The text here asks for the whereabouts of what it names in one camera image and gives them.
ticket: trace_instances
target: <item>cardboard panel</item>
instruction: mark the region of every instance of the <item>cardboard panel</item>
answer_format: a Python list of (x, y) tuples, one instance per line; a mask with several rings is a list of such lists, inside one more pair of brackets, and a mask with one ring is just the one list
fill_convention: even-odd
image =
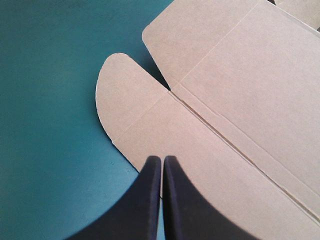
[[(175, 11), (186, 5), (178, 3), (173, 6)], [(224, 7), (221, 11), (228, 12), (229, 6)], [(173, 43), (197, 34), (197, 28), (186, 35), (174, 34), (175, 28), (171, 29), (168, 21), (188, 26), (195, 21), (195, 15), (175, 19), (170, 9), (162, 13), (161, 22), (148, 27), (145, 39), (157, 38), (158, 28), (162, 35), (170, 35), (167, 39)], [(204, 19), (217, 17), (206, 11), (202, 14)], [(216, 22), (211, 23), (214, 29)], [(162, 45), (159, 43), (157, 49), (150, 45), (152, 57), (162, 63)], [(318, 32), (260, 0), (179, 83), (171, 86), (173, 93), (318, 222), (319, 46)], [(184, 61), (189, 60), (180, 58), (181, 65)], [(160, 65), (160, 69), (166, 69), (167, 64)]]

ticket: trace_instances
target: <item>corrugated cardboard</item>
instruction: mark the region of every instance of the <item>corrugated cardboard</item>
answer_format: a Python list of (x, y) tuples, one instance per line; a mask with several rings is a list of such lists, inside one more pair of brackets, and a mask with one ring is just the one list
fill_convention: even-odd
[(312, 28), (320, 28), (320, 0), (274, 0), (274, 3)]
[(175, 155), (203, 196), (261, 239), (320, 239), (320, 35), (266, 0), (175, 0), (143, 32), (167, 91), (114, 54), (102, 126), (140, 170)]

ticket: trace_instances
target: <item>cardboard box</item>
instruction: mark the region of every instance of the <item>cardboard box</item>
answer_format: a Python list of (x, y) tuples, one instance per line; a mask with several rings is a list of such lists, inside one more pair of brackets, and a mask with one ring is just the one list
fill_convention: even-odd
[(320, 34), (266, 0), (175, 0), (143, 32), (166, 90), (110, 56), (96, 106), (140, 170), (175, 155), (259, 239), (320, 239)]
[(319, 0), (274, 0), (274, 3), (310, 27), (320, 28)]

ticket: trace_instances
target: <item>teal table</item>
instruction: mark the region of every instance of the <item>teal table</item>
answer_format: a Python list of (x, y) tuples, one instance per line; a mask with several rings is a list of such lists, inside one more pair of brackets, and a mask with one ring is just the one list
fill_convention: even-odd
[(99, 122), (96, 82), (123, 52), (165, 85), (141, 34), (170, 2), (0, 2), (1, 240), (66, 238), (134, 181)]

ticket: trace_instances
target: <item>brown cardboard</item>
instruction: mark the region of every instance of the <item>brown cardboard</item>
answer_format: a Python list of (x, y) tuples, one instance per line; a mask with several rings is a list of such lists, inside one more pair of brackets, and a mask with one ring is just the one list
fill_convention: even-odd
[(102, 126), (140, 170), (176, 155), (203, 196), (261, 239), (320, 239), (320, 37), (266, 0), (175, 0), (143, 32), (167, 91), (114, 54)]
[(274, 0), (274, 3), (312, 28), (320, 28), (319, 0)]

